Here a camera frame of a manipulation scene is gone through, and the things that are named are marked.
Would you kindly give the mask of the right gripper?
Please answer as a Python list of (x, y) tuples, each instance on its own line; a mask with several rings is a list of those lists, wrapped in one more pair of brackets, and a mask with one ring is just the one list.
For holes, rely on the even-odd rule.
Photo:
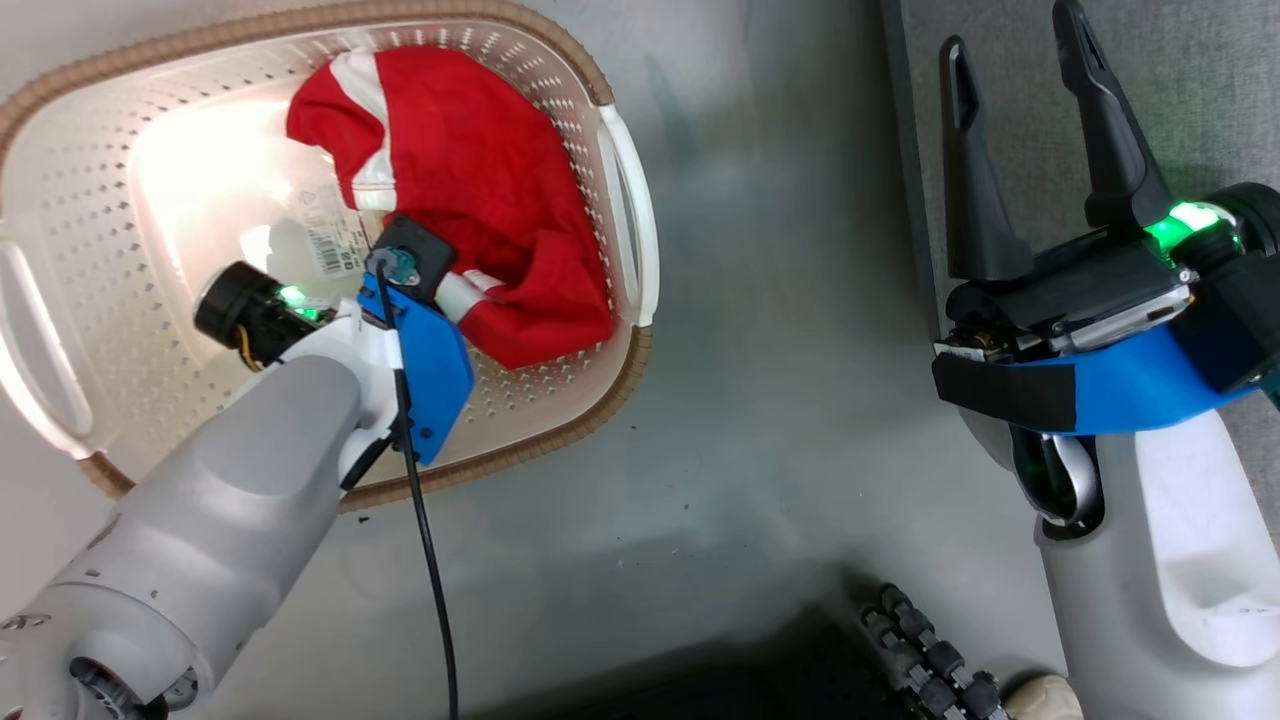
[(948, 296), (954, 327), (937, 351), (1021, 364), (1096, 351), (1170, 324), (1215, 391), (1270, 382), (1277, 370), (1277, 191), (1238, 183), (1172, 208), (1084, 6), (1056, 1), (1052, 22), (1062, 83), (1080, 117), (1091, 178), (1085, 220), (1112, 227), (1044, 251), (1034, 265), (1029, 245), (1012, 231), (989, 158), (975, 67), (961, 37), (946, 38), (940, 82), (948, 274), (973, 282)]

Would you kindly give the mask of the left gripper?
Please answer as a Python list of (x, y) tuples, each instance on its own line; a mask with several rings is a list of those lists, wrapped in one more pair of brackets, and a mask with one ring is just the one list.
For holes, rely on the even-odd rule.
[(253, 373), (337, 316), (337, 306), (311, 299), (256, 266), (237, 261), (206, 284), (195, 305), (195, 328), (236, 351)]

